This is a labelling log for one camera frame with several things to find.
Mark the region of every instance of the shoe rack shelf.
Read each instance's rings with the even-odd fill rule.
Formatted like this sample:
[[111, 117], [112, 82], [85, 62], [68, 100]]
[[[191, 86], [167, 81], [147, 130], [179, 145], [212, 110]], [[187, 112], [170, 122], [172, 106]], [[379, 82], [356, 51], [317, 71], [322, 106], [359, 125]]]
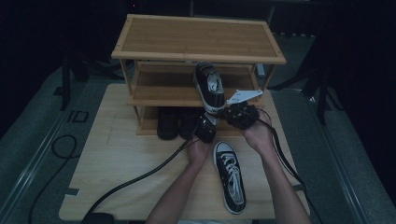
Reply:
[[[128, 15], [112, 53], [120, 59], [137, 134], [157, 134], [158, 106], [203, 106], [192, 81], [195, 64], [212, 62], [219, 70], [225, 98], [236, 90], [266, 89], [276, 64], [286, 63], [264, 21]], [[134, 60], [132, 80], [126, 60]], [[270, 64], [260, 87], [257, 63]], [[249, 101], [264, 105], [262, 96]], [[220, 135], [239, 135], [225, 121]]]

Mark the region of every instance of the black sneaker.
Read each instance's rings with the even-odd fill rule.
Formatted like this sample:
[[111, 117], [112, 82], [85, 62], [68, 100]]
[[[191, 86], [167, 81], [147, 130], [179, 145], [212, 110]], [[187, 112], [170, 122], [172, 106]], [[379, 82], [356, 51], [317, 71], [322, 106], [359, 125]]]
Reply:
[[201, 107], [183, 107], [180, 115], [180, 137], [188, 139], [198, 124], [198, 119], [205, 113]]
[[224, 108], [224, 89], [220, 74], [212, 63], [196, 64], [193, 81], [201, 94], [204, 108], [209, 114], [217, 114], [220, 109]]
[[219, 172], [224, 192], [224, 202], [232, 214], [241, 214], [247, 204], [239, 161], [233, 147], [219, 142], [213, 150], [213, 162]]
[[178, 136], [178, 108], [158, 107], [157, 135], [162, 140], [172, 140]]

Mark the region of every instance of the human hand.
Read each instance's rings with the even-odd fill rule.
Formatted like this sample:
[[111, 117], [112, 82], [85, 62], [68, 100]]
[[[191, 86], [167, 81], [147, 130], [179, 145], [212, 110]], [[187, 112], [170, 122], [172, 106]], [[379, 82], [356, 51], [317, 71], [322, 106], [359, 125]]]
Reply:
[[[259, 119], [271, 126], [272, 123], [268, 115], [260, 109], [258, 109], [258, 112], [260, 115]], [[258, 121], [250, 128], [243, 131], [241, 130], [240, 132], [245, 136], [247, 143], [259, 153], [263, 150], [274, 148], [273, 134], [270, 128]]]
[[212, 148], [211, 144], [207, 144], [199, 140], [197, 136], [193, 136], [190, 145], [187, 148], [187, 155], [189, 157], [189, 164], [201, 168], [204, 166], [205, 160]]

